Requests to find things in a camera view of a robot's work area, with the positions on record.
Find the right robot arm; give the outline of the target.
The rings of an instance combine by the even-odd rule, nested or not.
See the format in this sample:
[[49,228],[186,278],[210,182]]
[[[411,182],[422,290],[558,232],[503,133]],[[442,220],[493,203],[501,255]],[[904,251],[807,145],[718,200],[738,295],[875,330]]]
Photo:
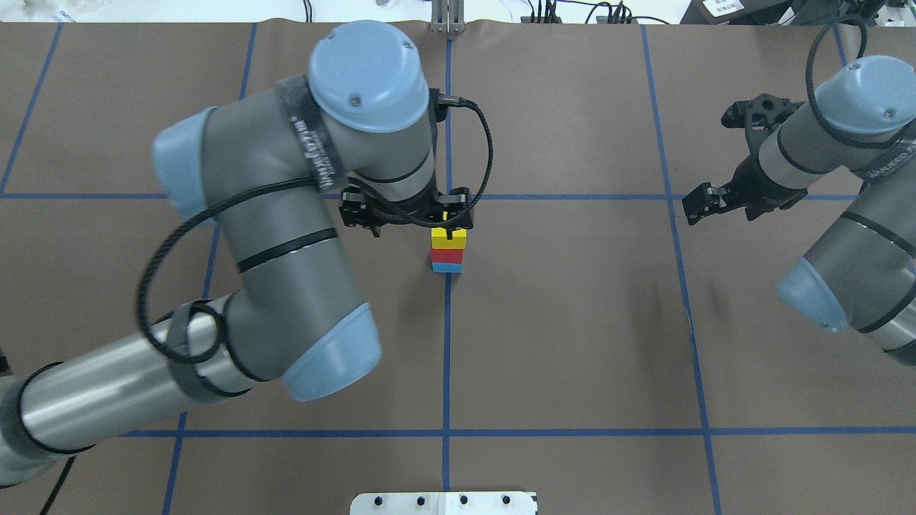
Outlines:
[[742,210],[750,221],[804,200],[848,172],[857,191],[782,278],[779,297],[835,335],[853,330],[885,356],[914,366],[914,68],[857,57],[814,88],[811,101],[760,94],[721,118],[745,132],[749,153],[724,185],[683,197],[696,225]]

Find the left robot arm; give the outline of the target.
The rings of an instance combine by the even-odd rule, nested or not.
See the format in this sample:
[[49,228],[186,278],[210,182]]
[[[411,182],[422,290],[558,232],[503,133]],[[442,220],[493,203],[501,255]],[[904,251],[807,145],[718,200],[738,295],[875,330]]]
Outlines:
[[[96,444],[280,381],[313,401],[360,381],[379,331],[341,244],[341,224],[472,228],[482,193],[437,186],[437,127],[480,108],[428,85],[398,26],[330,29],[305,73],[161,131],[158,182],[182,221],[135,287],[135,333],[88,354],[2,379],[2,486],[14,488]],[[201,225],[225,238],[240,287],[150,315],[154,277]]]

